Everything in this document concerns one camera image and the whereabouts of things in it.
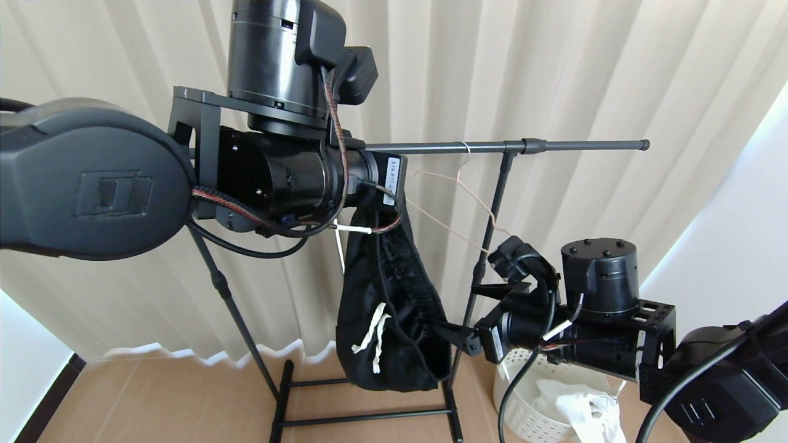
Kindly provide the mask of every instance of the floor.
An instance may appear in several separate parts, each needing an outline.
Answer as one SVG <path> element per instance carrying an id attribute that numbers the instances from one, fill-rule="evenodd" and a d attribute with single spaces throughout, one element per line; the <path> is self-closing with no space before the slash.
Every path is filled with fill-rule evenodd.
<path id="1" fill-rule="evenodd" d="M 344 376 L 333 352 L 317 364 L 302 364 L 300 349 L 287 358 L 295 361 L 296 380 Z M 264 360 L 278 381 L 284 358 Z M 460 366 L 455 398 L 465 442 L 497 441 L 494 370 L 479 357 L 465 358 Z M 443 407 L 442 403 L 439 390 L 402 394 L 350 385 L 298 388 L 291 393 L 288 419 Z M 621 407 L 628 441 L 634 441 L 647 410 L 648 405 L 637 399 L 636 386 L 628 385 Z M 195 357 L 173 358 L 162 351 L 114 356 L 85 367 L 39 441 L 268 441 L 273 411 L 273 399 L 253 363 L 241 368 L 229 362 L 207 366 Z M 287 429 L 282 438 L 286 443 L 450 440 L 445 415 L 296 427 Z M 509 433 L 507 441 L 522 440 Z M 663 416 L 649 441 L 686 439 Z"/>

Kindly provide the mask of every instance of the white plastic basket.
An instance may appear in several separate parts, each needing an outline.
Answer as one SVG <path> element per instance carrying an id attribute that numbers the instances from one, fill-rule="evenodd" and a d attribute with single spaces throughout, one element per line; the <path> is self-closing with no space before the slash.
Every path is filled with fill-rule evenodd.
<path id="1" fill-rule="evenodd" d="M 512 378 L 517 375 L 530 355 L 530 351 L 515 349 L 509 352 L 504 361 L 498 365 L 495 385 L 492 389 L 496 409 L 500 408 L 500 401 L 504 398 Z M 533 409 L 533 401 L 540 396 L 537 380 L 543 378 L 568 385 L 587 385 L 612 396 L 618 393 L 617 389 L 610 388 L 607 377 L 599 372 L 570 364 L 551 364 L 545 356 L 539 356 L 515 387 L 504 413 L 504 423 L 509 429 L 530 443 L 560 443 L 574 436 L 574 430 L 569 423 L 555 421 Z"/>

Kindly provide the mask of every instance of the curtain fold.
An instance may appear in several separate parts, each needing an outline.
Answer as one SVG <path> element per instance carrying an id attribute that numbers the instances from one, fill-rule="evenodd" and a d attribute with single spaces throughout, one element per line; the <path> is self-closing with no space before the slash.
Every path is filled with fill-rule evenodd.
<path id="1" fill-rule="evenodd" d="M 714 192 L 788 80 L 788 2 L 334 0 L 348 45 L 380 72 L 343 126 L 369 143 L 651 140 L 646 152 L 515 159 L 498 224 L 554 265 L 578 238 L 638 246 L 641 281 Z M 88 96 L 165 128 L 172 87 L 225 90 L 230 0 L 3 2 L 0 95 L 41 103 Z M 246 116 L 222 115 L 246 129 Z M 458 155 L 409 169 L 454 176 Z M 462 179 L 486 202 L 500 156 L 475 154 Z M 449 181 L 419 175 L 408 197 L 481 240 L 486 211 Z M 462 319 L 478 249 L 410 208 L 416 244 L 449 318 Z M 261 251 L 289 239 L 217 235 Z M 496 232 L 492 247 L 505 240 Z M 210 245 L 255 339 L 307 354 L 333 339 L 342 286 L 332 234 L 256 260 Z M 495 281 L 492 272 L 486 281 Z M 191 238 L 117 262 L 0 252 L 0 286 L 87 359 L 159 342 L 207 358 L 246 353 Z M 490 305 L 480 303 L 477 315 Z"/>

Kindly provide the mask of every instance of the dark brown baseboard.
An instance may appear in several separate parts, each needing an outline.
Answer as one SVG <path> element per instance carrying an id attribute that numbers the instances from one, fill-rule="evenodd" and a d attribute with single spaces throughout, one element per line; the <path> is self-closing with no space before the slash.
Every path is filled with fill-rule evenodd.
<path id="1" fill-rule="evenodd" d="M 46 425 L 52 419 L 58 406 L 65 398 L 65 394 L 69 393 L 69 389 L 76 381 L 76 377 L 82 372 L 85 367 L 85 360 L 82 360 L 77 354 L 71 356 L 69 362 L 63 367 L 63 370 L 55 379 L 46 395 L 41 399 L 38 407 L 35 408 L 33 414 L 30 416 L 27 424 L 24 425 L 22 431 L 17 436 L 15 443 L 35 443 L 41 437 Z"/>

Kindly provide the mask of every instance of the black garment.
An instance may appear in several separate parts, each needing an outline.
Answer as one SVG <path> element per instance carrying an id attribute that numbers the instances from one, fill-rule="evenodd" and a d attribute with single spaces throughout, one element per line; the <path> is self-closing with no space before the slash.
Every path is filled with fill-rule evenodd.
<path id="1" fill-rule="evenodd" d="M 344 287 L 336 324 L 336 353 L 351 383 L 364 389 L 400 392 L 430 390 L 448 377 L 451 345 L 430 328 L 446 314 L 413 244 L 411 220 L 383 234 L 350 233 Z M 352 225 L 383 226 L 393 216 L 359 208 Z M 375 309 L 385 302 L 380 374 L 373 373 L 377 338 L 354 354 Z"/>

